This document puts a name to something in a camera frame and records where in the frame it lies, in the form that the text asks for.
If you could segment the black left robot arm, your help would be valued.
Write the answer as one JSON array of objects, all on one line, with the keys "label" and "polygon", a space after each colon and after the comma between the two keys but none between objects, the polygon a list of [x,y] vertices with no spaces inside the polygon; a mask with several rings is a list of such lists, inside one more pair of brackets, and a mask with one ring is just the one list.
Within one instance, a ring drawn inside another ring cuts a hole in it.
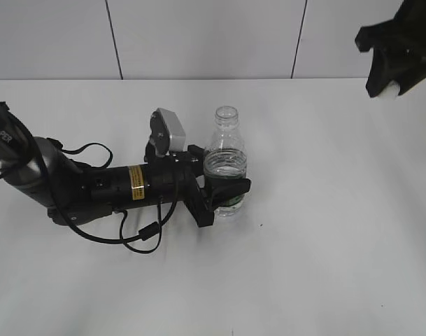
[{"label": "black left robot arm", "polygon": [[58,225],[82,225],[114,212],[183,202],[199,227],[212,225],[215,210],[250,190],[250,181],[206,178],[204,149],[185,145],[178,116],[159,108],[150,117],[143,164],[99,167],[73,159],[54,139],[27,136],[0,101],[0,179],[43,205]]}]

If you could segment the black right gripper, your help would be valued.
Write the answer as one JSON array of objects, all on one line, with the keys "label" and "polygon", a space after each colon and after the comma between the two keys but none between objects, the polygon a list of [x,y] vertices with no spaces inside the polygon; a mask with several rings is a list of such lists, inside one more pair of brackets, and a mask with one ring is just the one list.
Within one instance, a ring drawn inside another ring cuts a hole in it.
[{"label": "black right gripper", "polygon": [[373,51],[369,97],[377,98],[391,81],[404,95],[426,79],[426,0],[403,1],[392,19],[361,27],[355,45],[361,53]]}]

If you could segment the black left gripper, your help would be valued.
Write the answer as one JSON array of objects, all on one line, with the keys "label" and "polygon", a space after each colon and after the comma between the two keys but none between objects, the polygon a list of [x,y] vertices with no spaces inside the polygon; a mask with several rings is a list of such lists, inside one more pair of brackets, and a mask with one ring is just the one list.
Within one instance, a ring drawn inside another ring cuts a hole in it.
[{"label": "black left gripper", "polygon": [[154,161],[90,173],[90,200],[114,209],[135,209],[158,201],[183,202],[200,228],[213,224],[217,209],[235,210],[250,191],[248,178],[205,178],[205,191],[197,183],[204,174],[205,149],[189,145]]}]

